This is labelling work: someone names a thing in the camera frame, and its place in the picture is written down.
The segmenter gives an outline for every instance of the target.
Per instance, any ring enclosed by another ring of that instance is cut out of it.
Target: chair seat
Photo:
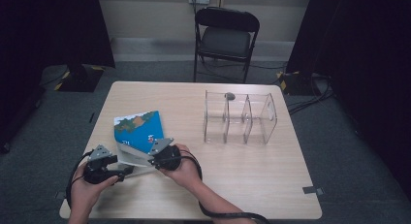
[[[250,39],[248,32],[208,27],[205,29],[199,51],[246,58]]]

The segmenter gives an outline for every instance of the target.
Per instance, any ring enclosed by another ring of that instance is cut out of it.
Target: right hand
[[[188,152],[190,151],[186,145],[176,144],[176,146],[180,150],[181,156],[192,157],[187,152],[184,152],[184,150]],[[191,190],[191,188],[196,186],[197,183],[202,182],[196,165],[190,159],[181,159],[181,164],[175,171],[160,169],[160,172],[162,172],[165,176],[172,178],[176,184],[188,190]]]

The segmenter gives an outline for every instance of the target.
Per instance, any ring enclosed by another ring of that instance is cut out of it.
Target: book cover
[[[121,150],[132,154],[139,150],[147,154],[156,139],[164,139],[160,113],[152,111],[116,117],[114,138]]]

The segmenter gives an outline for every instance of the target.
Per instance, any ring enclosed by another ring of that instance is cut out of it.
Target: transparent container
[[[266,144],[277,123],[271,94],[205,92],[205,142]]]

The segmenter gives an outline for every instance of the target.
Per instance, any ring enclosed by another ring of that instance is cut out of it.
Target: wall
[[[210,0],[247,11],[261,22],[259,41],[293,42],[309,0]],[[188,0],[100,0],[111,38],[194,39]]]

